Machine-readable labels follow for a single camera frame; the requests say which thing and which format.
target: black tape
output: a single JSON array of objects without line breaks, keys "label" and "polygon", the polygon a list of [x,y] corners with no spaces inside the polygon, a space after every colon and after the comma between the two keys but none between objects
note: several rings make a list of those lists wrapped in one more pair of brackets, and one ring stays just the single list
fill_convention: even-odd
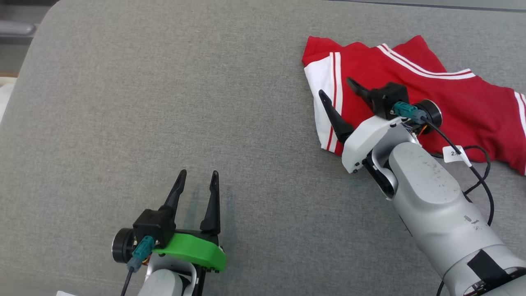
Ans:
[{"label": "black tape", "polygon": [[486,290],[492,290],[512,280],[504,269],[490,257],[484,250],[480,250],[473,259],[468,262],[469,268],[486,283]]}]

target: red garment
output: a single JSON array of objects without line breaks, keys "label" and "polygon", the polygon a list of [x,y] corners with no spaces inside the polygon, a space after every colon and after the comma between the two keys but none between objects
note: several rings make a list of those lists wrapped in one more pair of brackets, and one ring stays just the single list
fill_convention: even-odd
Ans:
[{"label": "red garment", "polygon": [[[394,49],[386,44],[344,47],[327,38],[310,37],[302,61],[314,96],[316,129],[323,149],[341,155],[343,145],[337,142],[321,105],[320,89],[329,95],[343,119],[357,128],[373,113],[345,79],[351,77],[368,89],[395,82],[407,87],[411,104],[428,98],[440,107],[441,130],[453,143],[480,145],[491,160],[508,162],[526,174],[524,95],[491,85],[469,69],[446,73],[421,36]],[[448,145],[438,133],[422,135],[419,140],[430,153],[441,153]],[[479,151],[469,150],[467,155],[473,161],[485,161]]]}]

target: orange wire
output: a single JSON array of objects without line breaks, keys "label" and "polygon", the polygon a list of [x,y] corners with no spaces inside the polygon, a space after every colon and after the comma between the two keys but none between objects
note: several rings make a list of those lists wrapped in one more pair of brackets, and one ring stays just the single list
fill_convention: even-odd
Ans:
[{"label": "orange wire", "polygon": [[427,128],[427,124],[424,125],[424,127],[422,128],[422,130],[420,131],[420,133],[418,134],[418,136],[420,136]]}]

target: teal connector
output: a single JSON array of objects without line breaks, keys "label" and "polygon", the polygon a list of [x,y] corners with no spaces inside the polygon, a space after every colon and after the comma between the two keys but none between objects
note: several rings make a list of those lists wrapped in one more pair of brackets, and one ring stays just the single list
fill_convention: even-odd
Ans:
[{"label": "teal connector", "polygon": [[412,119],[418,124],[424,123],[424,121],[421,119],[422,116],[427,117],[426,113],[423,110],[420,110],[415,106],[409,105],[408,103],[404,102],[395,103],[393,106],[393,111],[396,115]]},{"label": "teal connector", "polygon": [[139,245],[135,248],[132,253],[132,258],[126,264],[128,270],[133,269],[133,272],[137,272],[143,261],[150,256],[151,252],[155,248],[155,240],[151,236],[145,236],[143,240],[140,241]]}]

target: gray tablecloth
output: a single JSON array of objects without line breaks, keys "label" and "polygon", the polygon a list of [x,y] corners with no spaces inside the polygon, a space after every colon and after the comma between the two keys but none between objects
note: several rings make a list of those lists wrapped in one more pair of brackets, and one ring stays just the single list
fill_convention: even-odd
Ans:
[{"label": "gray tablecloth", "polygon": [[[205,295],[434,294],[439,277],[370,175],[319,147],[307,37],[422,34],[448,70],[526,92],[525,27],[519,13],[349,2],[62,0],[0,126],[0,278],[118,294],[115,233],[160,206],[183,168],[176,222],[198,228],[216,169],[228,261]],[[524,177],[495,163],[488,184],[493,228],[526,258]],[[482,189],[471,199],[488,214]]]}]

